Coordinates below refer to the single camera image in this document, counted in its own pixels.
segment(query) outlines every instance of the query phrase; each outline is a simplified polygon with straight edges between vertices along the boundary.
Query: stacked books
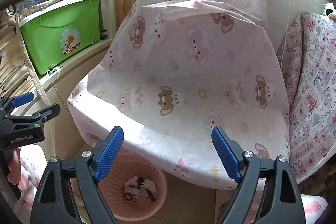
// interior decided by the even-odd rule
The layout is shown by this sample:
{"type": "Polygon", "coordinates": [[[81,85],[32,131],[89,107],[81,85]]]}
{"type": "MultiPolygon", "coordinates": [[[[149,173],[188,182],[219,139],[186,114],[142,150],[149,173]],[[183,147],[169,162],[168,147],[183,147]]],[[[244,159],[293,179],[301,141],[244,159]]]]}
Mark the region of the stacked books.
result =
{"type": "Polygon", "coordinates": [[[19,96],[34,87],[14,29],[9,24],[0,29],[0,98],[19,96]]]}
{"type": "Polygon", "coordinates": [[[45,0],[24,0],[24,1],[21,1],[17,4],[15,4],[15,11],[19,12],[22,9],[28,9],[28,8],[30,8],[30,7],[32,7],[36,4],[42,3],[42,2],[45,2],[45,0]]]}

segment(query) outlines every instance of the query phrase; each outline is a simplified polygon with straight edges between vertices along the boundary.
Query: printed bear pattern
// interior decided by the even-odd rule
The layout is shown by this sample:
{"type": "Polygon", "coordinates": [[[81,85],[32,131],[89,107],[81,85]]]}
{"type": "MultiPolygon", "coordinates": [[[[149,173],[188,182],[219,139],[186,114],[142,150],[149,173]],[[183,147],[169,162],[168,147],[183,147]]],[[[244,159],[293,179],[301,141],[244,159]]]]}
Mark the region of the printed bear pattern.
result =
{"type": "Polygon", "coordinates": [[[211,14],[211,17],[215,24],[221,25],[220,29],[222,33],[231,31],[235,23],[233,18],[227,13],[211,14]]]}
{"type": "Polygon", "coordinates": [[[136,20],[137,23],[134,23],[130,29],[129,38],[134,41],[134,48],[140,48],[143,44],[143,35],[145,33],[145,19],[142,16],[138,16],[136,20]]]}
{"type": "Polygon", "coordinates": [[[269,156],[269,153],[267,151],[267,149],[265,148],[265,146],[256,143],[254,145],[255,150],[258,152],[258,157],[262,158],[262,159],[271,159],[271,157],[269,156]]]}
{"type": "Polygon", "coordinates": [[[260,107],[265,109],[267,107],[267,100],[270,98],[270,86],[266,84],[266,80],[261,75],[257,75],[255,80],[257,86],[255,91],[257,92],[256,100],[259,102],[260,107]]]}
{"type": "Polygon", "coordinates": [[[200,65],[205,65],[209,57],[207,46],[210,41],[205,37],[205,34],[195,28],[188,29],[187,34],[188,45],[184,49],[187,59],[196,60],[200,65]]]}
{"type": "Polygon", "coordinates": [[[158,105],[161,106],[160,114],[162,116],[172,113],[174,108],[181,107],[186,103],[182,94],[173,93],[172,89],[165,85],[161,86],[159,97],[158,105]]]}

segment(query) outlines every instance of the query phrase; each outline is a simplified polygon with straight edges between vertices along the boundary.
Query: pink patterned fabric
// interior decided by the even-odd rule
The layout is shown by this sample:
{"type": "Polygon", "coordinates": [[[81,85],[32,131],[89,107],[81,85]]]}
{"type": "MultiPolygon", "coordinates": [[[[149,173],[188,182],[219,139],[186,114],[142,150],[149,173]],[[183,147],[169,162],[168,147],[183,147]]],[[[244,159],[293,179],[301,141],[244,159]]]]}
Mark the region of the pink patterned fabric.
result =
{"type": "Polygon", "coordinates": [[[121,126],[126,149],[215,189],[236,187],[215,126],[259,157],[289,158],[287,94],[265,28],[266,0],[137,0],[68,99],[83,139],[94,146],[121,126]]]}
{"type": "Polygon", "coordinates": [[[21,180],[18,187],[21,198],[12,209],[23,224],[29,224],[36,190],[47,166],[47,161],[42,148],[34,144],[21,147],[20,158],[21,180]]]}
{"type": "Polygon", "coordinates": [[[335,69],[336,21],[301,12],[288,30],[282,65],[290,107],[289,161],[297,182],[336,152],[335,69]]]}

